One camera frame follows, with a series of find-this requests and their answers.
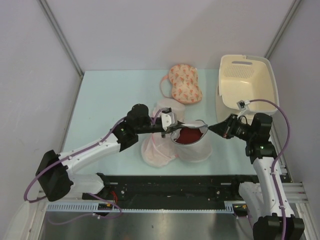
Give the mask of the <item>red bra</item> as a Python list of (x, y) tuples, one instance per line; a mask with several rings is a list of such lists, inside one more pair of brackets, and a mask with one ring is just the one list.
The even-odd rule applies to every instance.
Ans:
[(202, 136), (203, 133), (199, 128), (183, 128), (174, 141), (178, 144), (188, 145), (197, 142)]

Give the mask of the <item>grey trimmed mesh laundry bag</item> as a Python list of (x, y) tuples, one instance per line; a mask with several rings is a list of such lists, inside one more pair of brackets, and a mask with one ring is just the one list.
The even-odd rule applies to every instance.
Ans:
[(208, 125), (203, 120), (195, 120), (184, 124), (185, 128), (200, 129), (203, 133), (200, 140), (192, 144), (179, 144), (175, 142), (174, 138), (178, 136), (180, 130), (178, 129), (171, 133), (170, 139), (175, 145), (178, 157), (185, 162), (199, 163), (207, 160), (212, 154), (212, 143), (209, 137)]

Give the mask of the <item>cream plastic basket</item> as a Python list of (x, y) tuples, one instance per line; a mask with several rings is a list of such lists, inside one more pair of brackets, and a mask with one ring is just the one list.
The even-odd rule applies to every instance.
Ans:
[(239, 101), (268, 100), (279, 106), (275, 75), (268, 59), (259, 56), (227, 54), (222, 56), (215, 91), (218, 122), (230, 114), (239, 115)]

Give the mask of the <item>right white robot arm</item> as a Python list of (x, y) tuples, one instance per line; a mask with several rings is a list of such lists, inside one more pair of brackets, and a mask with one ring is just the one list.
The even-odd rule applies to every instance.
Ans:
[(224, 139), (237, 137), (246, 143), (245, 154), (257, 174), (258, 183), (237, 183), (231, 196), (244, 200), (253, 223), (255, 240), (299, 240), (305, 230), (303, 219), (296, 217), (281, 181), (275, 146), (270, 140), (273, 118), (256, 113), (251, 124), (243, 123), (236, 114), (209, 126)]

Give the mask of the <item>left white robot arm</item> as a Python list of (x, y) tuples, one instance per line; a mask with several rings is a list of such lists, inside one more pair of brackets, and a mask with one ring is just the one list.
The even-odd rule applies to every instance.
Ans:
[(136, 104), (105, 136), (75, 150), (61, 153), (47, 151), (35, 173), (35, 179), (50, 202), (58, 201), (71, 192), (94, 194), (98, 199), (105, 200), (110, 196), (111, 188), (103, 180), (103, 175), (79, 174), (81, 169), (132, 147), (141, 134), (160, 133), (165, 137), (184, 126), (169, 107), (151, 117), (146, 105)]

